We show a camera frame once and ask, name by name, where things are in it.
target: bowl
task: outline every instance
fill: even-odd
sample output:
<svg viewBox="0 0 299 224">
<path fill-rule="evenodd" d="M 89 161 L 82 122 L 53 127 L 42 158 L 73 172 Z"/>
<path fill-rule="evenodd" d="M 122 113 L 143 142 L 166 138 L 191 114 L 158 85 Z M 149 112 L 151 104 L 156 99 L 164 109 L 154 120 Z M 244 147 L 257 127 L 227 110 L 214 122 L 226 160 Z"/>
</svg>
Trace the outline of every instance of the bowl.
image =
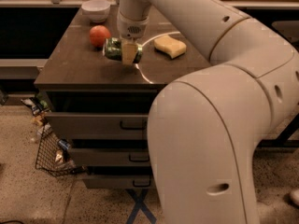
<svg viewBox="0 0 299 224">
<path fill-rule="evenodd" d="M 92 22 L 99 23 L 107 19 L 110 12 L 110 2 L 107 0 L 90 0 L 82 3 L 82 14 Z"/>
</svg>

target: concrete floor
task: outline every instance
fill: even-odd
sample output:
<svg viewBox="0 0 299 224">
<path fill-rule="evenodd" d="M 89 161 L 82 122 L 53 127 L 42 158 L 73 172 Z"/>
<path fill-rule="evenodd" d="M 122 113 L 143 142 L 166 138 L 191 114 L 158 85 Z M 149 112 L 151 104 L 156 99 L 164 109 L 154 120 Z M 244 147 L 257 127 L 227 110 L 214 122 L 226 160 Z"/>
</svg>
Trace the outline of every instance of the concrete floor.
<svg viewBox="0 0 299 224">
<path fill-rule="evenodd" d="M 155 189 L 86 189 L 79 175 L 54 178 L 36 170 L 38 144 L 31 138 L 37 126 L 31 119 L 23 105 L 0 106 L 0 223 L 164 224 Z M 288 201 L 291 189 L 299 188 L 299 155 L 294 151 L 256 150 L 253 168 L 262 224 L 299 223 L 299 209 Z"/>
</svg>

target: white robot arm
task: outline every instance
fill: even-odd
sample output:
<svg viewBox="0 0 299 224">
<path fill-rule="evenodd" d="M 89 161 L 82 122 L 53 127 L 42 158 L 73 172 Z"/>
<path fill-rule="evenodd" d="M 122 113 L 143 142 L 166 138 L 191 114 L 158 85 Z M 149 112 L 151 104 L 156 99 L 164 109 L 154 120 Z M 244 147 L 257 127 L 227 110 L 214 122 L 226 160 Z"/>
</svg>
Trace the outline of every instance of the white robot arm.
<svg viewBox="0 0 299 224">
<path fill-rule="evenodd" d="M 149 112 L 165 221 L 257 224 L 253 152 L 299 102 L 298 53 L 219 0 L 121 0 L 122 38 L 143 35 L 150 5 L 214 65 L 170 83 Z"/>
</svg>

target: wire basket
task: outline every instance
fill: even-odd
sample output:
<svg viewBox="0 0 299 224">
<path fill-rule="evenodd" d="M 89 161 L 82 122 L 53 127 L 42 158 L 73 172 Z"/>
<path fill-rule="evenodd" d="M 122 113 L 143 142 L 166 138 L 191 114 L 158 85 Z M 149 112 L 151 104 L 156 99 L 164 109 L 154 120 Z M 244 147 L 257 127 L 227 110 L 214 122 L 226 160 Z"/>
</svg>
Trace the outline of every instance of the wire basket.
<svg viewBox="0 0 299 224">
<path fill-rule="evenodd" d="M 59 139 L 51 130 L 43 129 L 39 148 L 36 157 L 36 169 L 46 172 L 47 174 L 58 177 L 64 175 L 74 175 L 78 168 L 59 168 L 56 163 L 57 151 L 61 148 L 57 145 Z"/>
</svg>

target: yellow sponge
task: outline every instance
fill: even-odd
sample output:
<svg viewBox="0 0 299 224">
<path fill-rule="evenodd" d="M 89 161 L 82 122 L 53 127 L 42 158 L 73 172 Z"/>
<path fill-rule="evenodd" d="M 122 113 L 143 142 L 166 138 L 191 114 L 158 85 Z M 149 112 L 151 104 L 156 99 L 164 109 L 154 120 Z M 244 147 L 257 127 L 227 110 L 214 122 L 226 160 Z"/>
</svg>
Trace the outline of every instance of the yellow sponge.
<svg viewBox="0 0 299 224">
<path fill-rule="evenodd" d="M 184 54 L 186 52 L 186 44 L 182 41 L 176 40 L 169 35 L 163 35 L 154 39 L 154 47 L 162 52 L 168 54 L 171 59 Z"/>
</svg>

